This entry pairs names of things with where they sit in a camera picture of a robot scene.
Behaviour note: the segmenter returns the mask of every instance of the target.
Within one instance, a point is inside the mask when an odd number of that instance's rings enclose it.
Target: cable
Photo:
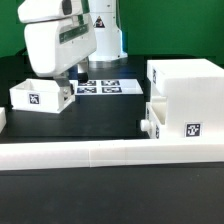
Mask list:
[[[21,56],[23,55],[25,52],[27,51],[26,47],[24,47],[23,49],[21,49],[20,51],[18,51],[15,56]]]

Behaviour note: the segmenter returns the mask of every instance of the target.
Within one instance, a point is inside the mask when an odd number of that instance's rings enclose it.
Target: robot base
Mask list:
[[[119,58],[112,61],[89,61],[90,68],[114,68],[121,65],[125,65],[128,62],[128,58]]]

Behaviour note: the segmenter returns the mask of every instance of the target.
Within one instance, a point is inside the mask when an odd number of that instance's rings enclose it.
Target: green wall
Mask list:
[[[0,0],[0,56],[25,46],[21,2]],[[120,0],[120,8],[129,55],[188,55],[224,64],[223,0]]]
[[[0,0],[0,57],[14,55],[24,48],[24,25],[19,23],[18,5],[22,0]]]

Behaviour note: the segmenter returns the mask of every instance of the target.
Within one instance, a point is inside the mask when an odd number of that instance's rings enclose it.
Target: white plastic container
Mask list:
[[[205,59],[149,60],[151,100],[142,130],[150,138],[224,136],[224,70]]]
[[[0,133],[6,125],[5,109],[0,107]]]
[[[55,81],[27,79],[10,89],[14,110],[60,113],[75,100],[64,99],[63,91]]]

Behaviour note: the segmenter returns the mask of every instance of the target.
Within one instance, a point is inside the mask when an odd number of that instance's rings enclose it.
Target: marker sticker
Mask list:
[[[94,28],[105,28],[103,20],[99,16],[94,24]]]

